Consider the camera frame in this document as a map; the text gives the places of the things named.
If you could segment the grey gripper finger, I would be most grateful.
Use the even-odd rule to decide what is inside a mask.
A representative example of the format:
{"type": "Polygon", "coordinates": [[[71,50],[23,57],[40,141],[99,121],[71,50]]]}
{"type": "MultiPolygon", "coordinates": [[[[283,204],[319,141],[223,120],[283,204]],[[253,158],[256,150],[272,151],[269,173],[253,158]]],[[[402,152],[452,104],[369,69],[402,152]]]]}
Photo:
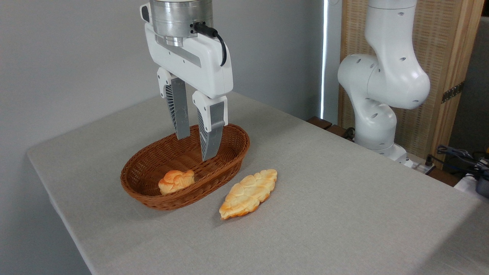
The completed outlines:
{"type": "Polygon", "coordinates": [[[160,95],[166,100],[177,139],[190,136],[186,85],[180,78],[160,67],[157,70],[160,95]]]}
{"type": "Polygon", "coordinates": [[[226,96],[210,99],[200,91],[194,92],[192,100],[198,110],[202,160],[206,161],[220,148],[222,131],[228,124],[228,101],[226,96]]]}

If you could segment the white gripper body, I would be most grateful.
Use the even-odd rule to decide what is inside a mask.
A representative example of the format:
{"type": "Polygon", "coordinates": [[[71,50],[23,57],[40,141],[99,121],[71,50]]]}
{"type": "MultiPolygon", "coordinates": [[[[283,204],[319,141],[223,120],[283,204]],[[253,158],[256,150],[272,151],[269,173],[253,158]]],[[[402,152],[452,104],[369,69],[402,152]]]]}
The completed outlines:
{"type": "Polygon", "coordinates": [[[153,61],[211,99],[233,89],[230,55],[224,66],[222,45],[213,38],[198,34],[183,40],[182,47],[170,46],[145,23],[148,48],[153,61]]]}

